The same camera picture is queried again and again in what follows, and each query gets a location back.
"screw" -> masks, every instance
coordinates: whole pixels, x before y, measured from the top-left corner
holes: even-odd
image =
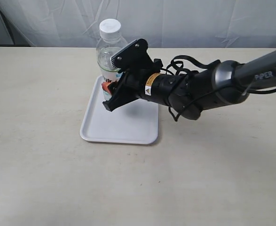
[[[174,78],[172,78],[172,79],[169,80],[169,84],[173,84],[174,82],[175,82]]]

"white bottle cap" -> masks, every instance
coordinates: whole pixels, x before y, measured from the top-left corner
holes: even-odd
[[[103,20],[99,25],[99,30],[103,40],[114,41],[121,37],[121,24],[115,19]]]

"bottle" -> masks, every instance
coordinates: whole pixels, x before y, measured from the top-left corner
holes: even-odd
[[[125,47],[128,43],[121,35],[121,24],[115,19],[103,20],[99,25],[101,39],[97,43],[97,62],[102,72],[104,82],[118,81],[121,74],[111,65],[110,57]],[[103,90],[104,98],[109,100],[111,95]]]

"yellow warning label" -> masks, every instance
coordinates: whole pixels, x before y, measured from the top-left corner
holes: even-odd
[[[153,81],[154,81],[159,75],[160,75],[160,73],[154,73],[154,74],[152,74],[152,75],[148,78],[148,80],[147,80],[145,86],[152,86]]]

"robotic arm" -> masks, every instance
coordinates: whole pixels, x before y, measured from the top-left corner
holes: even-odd
[[[118,82],[105,86],[112,94],[110,100],[103,102],[108,111],[141,98],[168,106],[175,121],[180,116],[197,120],[203,110],[239,104],[251,93],[276,92],[276,88],[261,90],[276,87],[276,51],[246,64],[216,60],[204,65],[190,56],[180,55],[165,69],[160,59],[151,60],[147,49],[146,40],[134,40],[111,57],[112,65],[120,68],[123,75]],[[182,60],[205,70],[184,68]],[[171,67],[175,74],[168,70]]]

